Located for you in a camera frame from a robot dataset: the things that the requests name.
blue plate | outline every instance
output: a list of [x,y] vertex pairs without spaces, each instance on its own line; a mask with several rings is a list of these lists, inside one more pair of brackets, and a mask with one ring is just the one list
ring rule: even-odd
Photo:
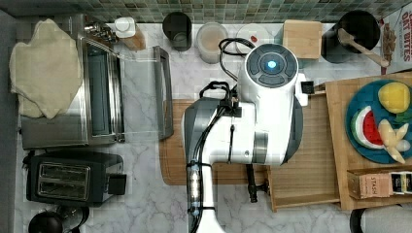
[[[363,109],[366,106],[370,106],[373,111],[373,115],[375,116],[375,123],[376,125],[379,125],[379,122],[381,122],[382,119],[387,119],[390,123],[393,129],[398,129],[402,124],[396,124],[394,122],[396,115],[389,113],[385,108],[381,105],[379,102],[378,98],[378,91],[379,89],[387,84],[387,83],[392,83],[395,82],[393,80],[380,80],[380,81],[375,81],[373,83],[369,83],[366,86],[364,86],[358,93],[352,98],[351,102],[349,103],[348,106],[348,111],[346,112],[345,116],[345,128],[346,128],[346,134],[349,137],[349,141],[351,141],[351,144],[354,146],[354,148],[357,150],[358,153],[363,155],[363,157],[377,162],[377,163],[396,163],[395,160],[391,158],[391,156],[385,151],[385,150],[371,150],[368,148],[363,147],[360,145],[354,138],[354,135],[352,134],[351,130],[351,120],[352,117],[355,115],[355,113],[361,109]],[[409,143],[412,142],[412,125],[409,125],[408,132],[406,133],[405,137],[403,137],[404,140],[408,141]],[[407,150],[405,152],[401,153],[403,158],[409,158],[412,156],[412,149]]]

kitchen counter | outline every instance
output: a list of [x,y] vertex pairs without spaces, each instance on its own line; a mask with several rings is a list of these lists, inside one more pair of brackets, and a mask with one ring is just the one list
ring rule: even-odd
[[[193,46],[185,52],[170,48],[161,24],[139,26],[149,47],[160,45],[169,52],[173,98],[196,99],[198,92],[214,80],[234,85],[219,64],[206,64],[198,56],[194,38],[200,25],[193,26]],[[234,37],[241,26],[225,25],[230,37]],[[273,35],[282,27],[281,24],[263,26]],[[324,30],[331,26],[324,25]],[[235,74],[241,61],[240,57],[225,57],[226,67]],[[300,72],[315,84],[380,74],[380,68],[362,55],[355,55],[354,59],[343,64],[331,64],[322,57],[319,61],[302,64]],[[81,230],[83,233],[187,232],[186,187],[165,184],[160,173],[154,92],[139,85],[138,71],[133,67],[126,67],[122,73],[126,143],[83,150],[116,153],[123,157],[127,174],[126,194],[112,198],[101,208],[91,209],[89,220]],[[52,207],[26,200],[26,172],[21,169],[25,155],[18,135],[14,225],[17,233],[27,232],[30,219]],[[263,193],[258,194],[257,203],[250,203],[246,185],[219,185],[215,192],[218,221],[226,232],[350,232],[349,213],[341,212],[334,205],[289,208],[272,213],[270,199]]]

wooden tray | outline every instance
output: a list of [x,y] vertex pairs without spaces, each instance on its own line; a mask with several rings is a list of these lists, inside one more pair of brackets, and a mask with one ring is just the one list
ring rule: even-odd
[[412,159],[407,159],[405,165],[374,163],[357,153],[352,147],[345,131],[345,115],[348,104],[354,94],[364,85],[382,79],[397,80],[412,85],[412,73],[400,73],[387,76],[360,78],[326,83],[327,105],[331,125],[331,135],[336,162],[336,173],[339,184],[340,203],[342,210],[355,210],[362,208],[387,206],[397,203],[412,202],[410,196],[393,196],[388,198],[367,198],[357,200],[349,195],[348,170],[401,167],[412,164]]
[[299,150],[268,173],[272,210],[339,202],[333,146],[325,94],[310,96],[303,108],[303,137]]

jar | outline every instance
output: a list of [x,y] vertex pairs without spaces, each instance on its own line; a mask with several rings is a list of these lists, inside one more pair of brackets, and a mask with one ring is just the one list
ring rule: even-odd
[[120,17],[115,20],[116,36],[127,45],[130,50],[144,50],[146,48],[145,35],[139,29],[132,17]]

toaster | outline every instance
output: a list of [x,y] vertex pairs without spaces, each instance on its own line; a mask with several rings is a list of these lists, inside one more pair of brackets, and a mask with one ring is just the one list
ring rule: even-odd
[[117,154],[56,150],[31,157],[26,197],[29,201],[72,207],[99,207],[124,195],[126,175]]

